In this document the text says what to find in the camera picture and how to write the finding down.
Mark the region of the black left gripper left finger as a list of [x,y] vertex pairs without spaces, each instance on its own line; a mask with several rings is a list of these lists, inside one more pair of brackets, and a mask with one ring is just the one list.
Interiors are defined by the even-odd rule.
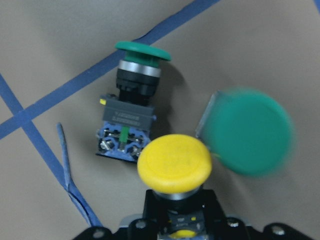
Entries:
[[116,232],[104,226],[91,226],[79,233],[75,240],[157,240],[159,226],[151,207],[155,196],[152,190],[145,192],[143,212],[124,217]]

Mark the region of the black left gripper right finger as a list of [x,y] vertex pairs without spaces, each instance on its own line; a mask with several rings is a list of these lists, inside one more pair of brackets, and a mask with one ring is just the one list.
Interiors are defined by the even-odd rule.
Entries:
[[238,217],[227,217],[213,190],[201,191],[205,228],[211,240],[310,240],[301,231],[280,222],[258,231]]

